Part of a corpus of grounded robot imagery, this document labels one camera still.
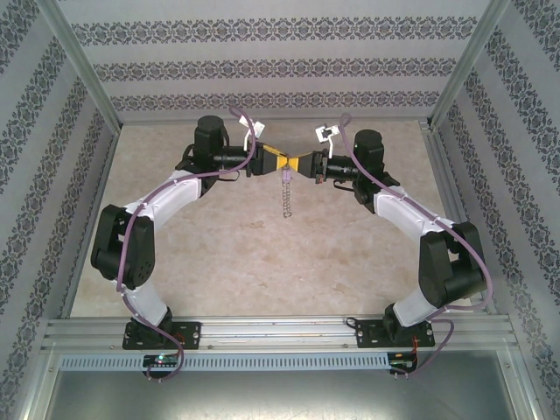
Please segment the metal plate with split rings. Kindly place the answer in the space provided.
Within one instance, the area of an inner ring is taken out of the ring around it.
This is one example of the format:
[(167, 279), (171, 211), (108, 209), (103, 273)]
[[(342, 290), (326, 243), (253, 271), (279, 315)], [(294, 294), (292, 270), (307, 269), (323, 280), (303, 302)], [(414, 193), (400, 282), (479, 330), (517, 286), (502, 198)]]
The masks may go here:
[(291, 211), (291, 183), (289, 183), (288, 185), (284, 185), (282, 183), (282, 188), (283, 188), (283, 190), (282, 190), (283, 217), (285, 219), (288, 219), (292, 216), (292, 211)]

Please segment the right controller circuit board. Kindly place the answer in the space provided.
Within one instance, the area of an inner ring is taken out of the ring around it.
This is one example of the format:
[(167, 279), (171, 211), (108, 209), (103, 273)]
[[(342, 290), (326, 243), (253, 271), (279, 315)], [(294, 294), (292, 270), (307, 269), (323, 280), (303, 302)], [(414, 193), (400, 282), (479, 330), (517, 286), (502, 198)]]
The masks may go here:
[(404, 375), (410, 374), (417, 369), (418, 357), (416, 352), (389, 353), (388, 364), (392, 372)]

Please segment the controller circuit board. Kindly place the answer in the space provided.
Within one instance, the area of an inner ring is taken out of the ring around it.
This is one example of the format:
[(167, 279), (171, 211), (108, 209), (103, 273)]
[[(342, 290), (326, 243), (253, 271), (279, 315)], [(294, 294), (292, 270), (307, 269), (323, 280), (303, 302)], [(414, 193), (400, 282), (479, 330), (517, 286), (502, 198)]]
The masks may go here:
[(416, 352), (389, 353), (388, 364), (392, 372), (404, 375), (410, 374), (417, 369), (418, 357)]
[(144, 368), (175, 368), (178, 362), (179, 356), (175, 353), (161, 353), (143, 357)]

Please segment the left controller circuit board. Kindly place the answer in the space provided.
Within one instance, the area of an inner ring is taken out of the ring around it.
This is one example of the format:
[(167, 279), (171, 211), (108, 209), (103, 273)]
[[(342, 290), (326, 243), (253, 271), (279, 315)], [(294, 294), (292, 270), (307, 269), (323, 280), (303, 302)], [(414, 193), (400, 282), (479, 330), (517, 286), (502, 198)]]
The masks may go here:
[(175, 368), (178, 362), (179, 356), (175, 353), (161, 353), (143, 357), (144, 368)]

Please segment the grey metal shelf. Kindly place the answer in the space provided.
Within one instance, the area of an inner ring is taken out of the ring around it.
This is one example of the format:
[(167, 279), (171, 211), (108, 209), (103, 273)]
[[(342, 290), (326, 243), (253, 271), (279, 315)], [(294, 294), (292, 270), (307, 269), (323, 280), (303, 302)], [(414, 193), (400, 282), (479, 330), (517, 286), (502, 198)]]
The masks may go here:
[(375, 371), (183, 373), (161, 384), (139, 373), (64, 372), (46, 420), (529, 420), (495, 376), (432, 384)]

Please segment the aluminium wall base strip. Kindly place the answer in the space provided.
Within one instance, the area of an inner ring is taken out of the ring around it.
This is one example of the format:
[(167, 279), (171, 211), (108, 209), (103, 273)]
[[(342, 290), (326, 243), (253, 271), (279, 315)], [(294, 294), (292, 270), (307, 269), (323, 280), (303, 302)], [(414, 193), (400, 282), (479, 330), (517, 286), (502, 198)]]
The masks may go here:
[[(306, 122), (306, 123), (328, 123), (328, 122), (338, 122), (339, 118), (335, 116), (328, 117), (298, 117), (296, 116), (260, 116), (256, 118), (257, 121), (263, 122), (266, 125), (270, 123), (295, 123), (295, 122)], [(428, 122), (429, 117), (421, 116), (365, 116), (365, 115), (354, 115), (352, 117), (352, 122)], [(179, 124), (195, 124), (198, 121), (197, 118), (194, 119), (159, 119), (159, 120), (145, 120), (145, 121), (129, 121), (125, 122), (124, 126), (151, 126), (151, 125), (179, 125)]]

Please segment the aluminium right side rail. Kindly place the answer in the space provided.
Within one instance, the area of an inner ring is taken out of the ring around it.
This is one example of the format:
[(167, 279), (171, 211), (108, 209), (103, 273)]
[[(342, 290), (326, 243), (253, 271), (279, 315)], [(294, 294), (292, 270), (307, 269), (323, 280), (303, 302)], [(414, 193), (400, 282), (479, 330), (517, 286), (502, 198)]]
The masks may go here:
[(444, 209), (438, 214), (445, 214), (447, 219), (453, 221), (466, 221), (467, 215), (441, 139), (438, 133), (431, 129), (427, 119), (421, 119), (418, 123)]

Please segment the aluminium right corner post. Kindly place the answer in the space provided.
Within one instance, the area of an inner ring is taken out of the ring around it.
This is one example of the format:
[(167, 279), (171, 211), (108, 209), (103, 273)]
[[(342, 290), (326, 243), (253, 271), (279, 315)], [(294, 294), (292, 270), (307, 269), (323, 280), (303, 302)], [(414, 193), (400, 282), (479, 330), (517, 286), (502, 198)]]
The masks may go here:
[(431, 130), (434, 130), (442, 123), (448, 109), (459, 94), (468, 74), (472, 71), (473, 66), (481, 55), (495, 26), (500, 22), (503, 13), (510, 3), (511, 0), (489, 0), (484, 13), (473, 30), (465, 50), (462, 52), (457, 65), (451, 72), (450, 79), (446, 82), (432, 113), (428, 117), (428, 124)]

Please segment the aluminium corner post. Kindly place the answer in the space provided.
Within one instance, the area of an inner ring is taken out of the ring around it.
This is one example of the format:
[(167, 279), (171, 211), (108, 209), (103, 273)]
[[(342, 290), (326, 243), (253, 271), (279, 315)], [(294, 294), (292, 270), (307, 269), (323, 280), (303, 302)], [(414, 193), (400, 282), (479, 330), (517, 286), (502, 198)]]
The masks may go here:
[(450, 79), (446, 82), (432, 113), (428, 117), (428, 124), (431, 130), (434, 130), (442, 123), (448, 109), (459, 94), (468, 74), (472, 71), (473, 66), (481, 55), (495, 26), (500, 22), (503, 13), (510, 3), (511, 0), (489, 0), (484, 13), (473, 30), (465, 50), (462, 52), (457, 65), (451, 72)]
[(65, 50), (74, 70), (80, 76), (87, 91), (92, 96), (96, 107), (113, 133), (120, 132), (123, 126), (109, 95), (104, 89), (94, 66), (84, 52), (80, 41), (62, 9), (58, 0), (34, 0), (45, 17), (54, 35)]

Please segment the aluminium left corner post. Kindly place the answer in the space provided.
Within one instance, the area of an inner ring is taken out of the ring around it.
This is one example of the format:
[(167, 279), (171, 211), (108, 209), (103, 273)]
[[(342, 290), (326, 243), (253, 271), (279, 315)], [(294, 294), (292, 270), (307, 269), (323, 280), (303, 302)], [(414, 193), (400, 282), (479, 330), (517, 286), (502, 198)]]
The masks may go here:
[(113, 133), (120, 132), (123, 126), (109, 95), (104, 89), (94, 66), (84, 52), (80, 41), (62, 9), (58, 0), (34, 0), (45, 17), (54, 35), (65, 50), (74, 70), (80, 76), (87, 91), (92, 96), (96, 107)]

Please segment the aluminium left side rail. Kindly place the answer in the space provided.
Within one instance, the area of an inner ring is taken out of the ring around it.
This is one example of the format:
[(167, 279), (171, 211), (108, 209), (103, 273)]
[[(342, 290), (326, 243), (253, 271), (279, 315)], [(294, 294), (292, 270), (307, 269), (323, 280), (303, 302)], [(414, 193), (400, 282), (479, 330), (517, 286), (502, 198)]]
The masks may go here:
[(56, 312), (57, 319), (68, 319), (71, 315), (81, 274), (88, 261), (89, 244), (95, 231), (97, 215), (100, 211), (102, 197), (121, 134), (122, 130), (118, 129), (109, 138), (107, 144), (101, 149), (100, 159), (94, 161), (93, 174), (88, 176), (87, 195), (85, 196), (87, 206), (83, 209), (81, 208), (80, 216), (83, 216), (83, 220), (80, 227), (80, 238), (73, 243), (75, 245), (74, 259), (68, 271), (67, 280), (64, 283), (65, 287), (61, 296), (61, 302)]

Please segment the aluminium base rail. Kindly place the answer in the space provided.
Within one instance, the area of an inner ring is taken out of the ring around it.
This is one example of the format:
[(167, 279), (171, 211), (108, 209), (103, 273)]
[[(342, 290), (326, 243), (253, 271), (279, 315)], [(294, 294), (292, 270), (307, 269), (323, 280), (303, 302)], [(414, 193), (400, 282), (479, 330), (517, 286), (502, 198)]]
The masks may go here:
[[(517, 347), (507, 315), (452, 312), (447, 350)], [(356, 350), (356, 333), (343, 316), (195, 317), (201, 323), (200, 353), (304, 353)], [(110, 354), (122, 350), (126, 318), (70, 318), (47, 323), (42, 351), (58, 354)]]

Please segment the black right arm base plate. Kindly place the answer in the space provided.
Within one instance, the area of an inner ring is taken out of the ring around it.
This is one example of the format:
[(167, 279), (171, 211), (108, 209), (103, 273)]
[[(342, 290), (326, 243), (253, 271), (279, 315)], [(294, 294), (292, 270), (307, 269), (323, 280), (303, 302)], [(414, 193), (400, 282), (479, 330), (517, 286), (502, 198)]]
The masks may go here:
[(429, 322), (411, 327), (397, 325), (390, 332), (379, 319), (360, 320), (355, 328), (358, 348), (428, 348), (435, 346), (435, 338)]

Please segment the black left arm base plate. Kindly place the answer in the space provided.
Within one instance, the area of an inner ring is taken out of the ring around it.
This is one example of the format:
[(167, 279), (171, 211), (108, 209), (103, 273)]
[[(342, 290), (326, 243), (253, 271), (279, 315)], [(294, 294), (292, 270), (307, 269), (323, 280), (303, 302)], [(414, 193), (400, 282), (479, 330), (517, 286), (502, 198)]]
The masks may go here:
[[(196, 350), (200, 345), (201, 323), (171, 321), (158, 327), (177, 340), (185, 350)], [(124, 350), (172, 350), (177, 345), (146, 325), (131, 320), (124, 330)]]

